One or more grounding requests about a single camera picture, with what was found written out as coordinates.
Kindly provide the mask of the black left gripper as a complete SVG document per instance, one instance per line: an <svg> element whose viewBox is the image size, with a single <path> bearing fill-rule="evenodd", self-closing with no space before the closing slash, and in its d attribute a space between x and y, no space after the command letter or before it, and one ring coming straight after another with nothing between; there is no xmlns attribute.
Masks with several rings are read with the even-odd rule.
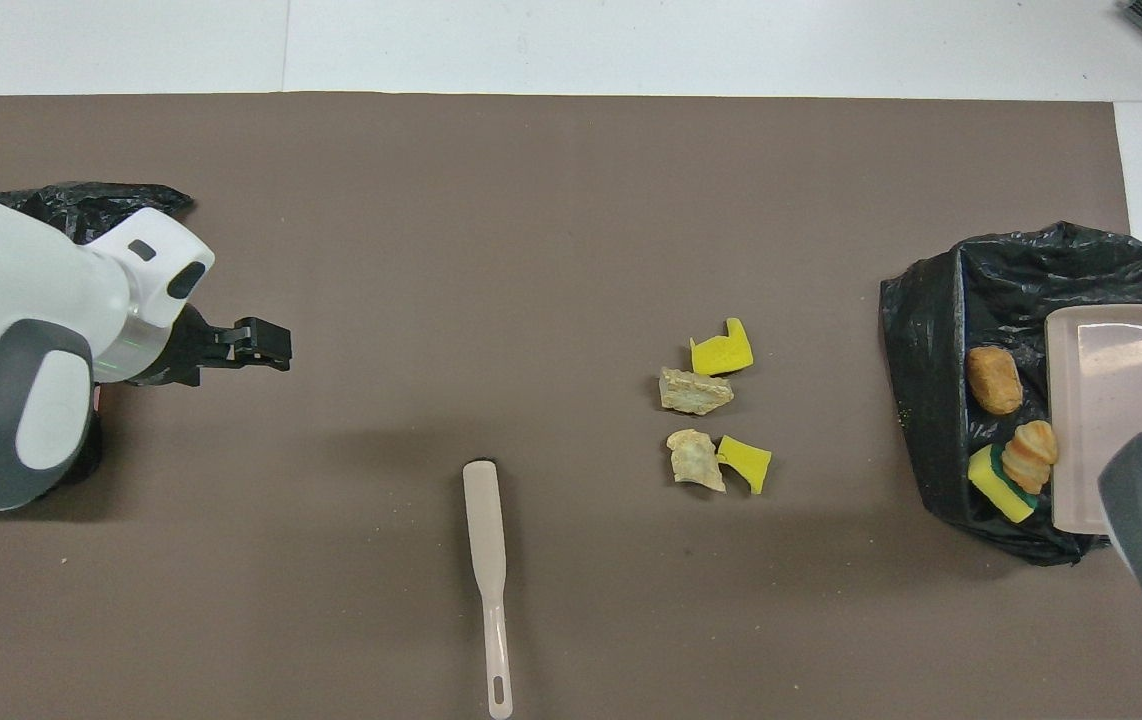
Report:
<svg viewBox="0 0 1142 720"><path fill-rule="evenodd" d="M195 305L184 305L175 318L164 347L140 374L138 387L182 386L199 387L204 368L241 369L246 366L268 366L270 369L291 369L291 331L262 318L242 318L234 323L234 343L224 342L231 328L206 322Z"/></svg>

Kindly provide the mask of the yellow sponge with green side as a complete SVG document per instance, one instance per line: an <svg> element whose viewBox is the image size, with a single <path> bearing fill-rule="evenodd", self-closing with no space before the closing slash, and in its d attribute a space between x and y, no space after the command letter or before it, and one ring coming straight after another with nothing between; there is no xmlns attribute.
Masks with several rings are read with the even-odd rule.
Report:
<svg viewBox="0 0 1142 720"><path fill-rule="evenodd" d="M986 445L970 456L967 478L1011 523L1034 515L1038 499L1024 491L1002 469L1002 445Z"/></svg>

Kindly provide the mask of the brown oval bread roll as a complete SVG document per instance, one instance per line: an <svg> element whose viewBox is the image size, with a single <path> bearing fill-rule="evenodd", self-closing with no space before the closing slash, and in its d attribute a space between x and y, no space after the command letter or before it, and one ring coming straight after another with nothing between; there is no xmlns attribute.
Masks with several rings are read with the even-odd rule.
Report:
<svg viewBox="0 0 1142 720"><path fill-rule="evenodd" d="M1024 389L1015 359L1005 347L970 347L964 361L970 392L983 410L1006 416L1023 405Z"/></svg>

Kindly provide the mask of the beige brush with black bristles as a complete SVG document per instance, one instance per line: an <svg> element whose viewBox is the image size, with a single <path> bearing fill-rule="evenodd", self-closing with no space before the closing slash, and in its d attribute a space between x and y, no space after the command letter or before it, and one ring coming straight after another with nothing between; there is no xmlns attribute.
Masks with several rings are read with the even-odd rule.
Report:
<svg viewBox="0 0 1142 720"><path fill-rule="evenodd" d="M471 563L481 601L481 625L486 664L486 702L492 720L510 720L513 691L507 646L504 587L507 553L502 502L493 459L480 457L463 466L463 498L469 531Z"/></svg>

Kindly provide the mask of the black bag lined pink bin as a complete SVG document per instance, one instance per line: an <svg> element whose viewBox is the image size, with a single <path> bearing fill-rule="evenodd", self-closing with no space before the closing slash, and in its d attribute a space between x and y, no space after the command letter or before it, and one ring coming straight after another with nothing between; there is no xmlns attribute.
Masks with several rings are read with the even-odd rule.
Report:
<svg viewBox="0 0 1142 720"><path fill-rule="evenodd" d="M1 191L0 205L123 269L124 323L91 369L96 386L136 386L136 375L163 350L175 318L214 269L214 251L177 218L191 209L191 197L164 184L64 182Z"/></svg>

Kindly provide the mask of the notched yellow sponge piece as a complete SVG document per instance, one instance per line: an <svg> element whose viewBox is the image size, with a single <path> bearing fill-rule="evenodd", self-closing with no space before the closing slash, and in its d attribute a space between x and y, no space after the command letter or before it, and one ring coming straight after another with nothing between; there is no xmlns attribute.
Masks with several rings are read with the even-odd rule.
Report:
<svg viewBox="0 0 1142 720"><path fill-rule="evenodd" d="M691 366L695 374L725 375L749 368L754 354L743 320L731 315L726 319L726 331L711 338L695 342L689 339Z"/></svg>

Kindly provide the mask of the small croissant toy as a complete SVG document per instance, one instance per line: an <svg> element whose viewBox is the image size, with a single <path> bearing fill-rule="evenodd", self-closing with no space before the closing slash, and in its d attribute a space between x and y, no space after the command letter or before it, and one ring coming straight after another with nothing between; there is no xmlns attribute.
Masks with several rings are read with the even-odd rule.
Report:
<svg viewBox="0 0 1142 720"><path fill-rule="evenodd" d="M730 403L735 392L726 379L664 366L658 395L664 410L703 416Z"/></svg>
<svg viewBox="0 0 1142 720"><path fill-rule="evenodd" d="M1048 483L1057 456L1054 427L1046 419L1034 419L1015 427L1010 442L1002 448L999 461L1006 477L1022 491L1039 495Z"/></svg>
<svg viewBox="0 0 1142 720"><path fill-rule="evenodd" d="M668 435L664 446L670 451L673 482L695 483L725 495L725 478L711 437L700 430L681 429Z"/></svg>

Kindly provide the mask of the beige plastic dustpan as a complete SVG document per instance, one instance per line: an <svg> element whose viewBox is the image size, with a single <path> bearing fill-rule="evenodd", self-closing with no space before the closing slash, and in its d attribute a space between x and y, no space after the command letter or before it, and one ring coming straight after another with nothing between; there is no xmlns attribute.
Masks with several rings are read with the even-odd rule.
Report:
<svg viewBox="0 0 1142 720"><path fill-rule="evenodd" d="M1054 527L1105 534L1097 479L1116 451L1142 432L1142 305L1054 311L1045 323Z"/></svg>

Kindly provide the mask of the brown table mat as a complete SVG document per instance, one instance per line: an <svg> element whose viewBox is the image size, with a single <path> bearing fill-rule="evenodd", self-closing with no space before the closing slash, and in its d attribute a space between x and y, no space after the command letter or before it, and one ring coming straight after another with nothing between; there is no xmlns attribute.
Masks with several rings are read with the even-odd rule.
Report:
<svg viewBox="0 0 1142 720"><path fill-rule="evenodd" d="M1111 550L928 515L878 290L968 237L1127 232L1103 104L0 97L0 190L169 184L211 323L289 371L108 387L0 515L0 720L486 720L463 464L501 470L516 719L1142 717ZM735 398L659 406L735 315ZM676 430L775 454L675 483Z"/></svg>

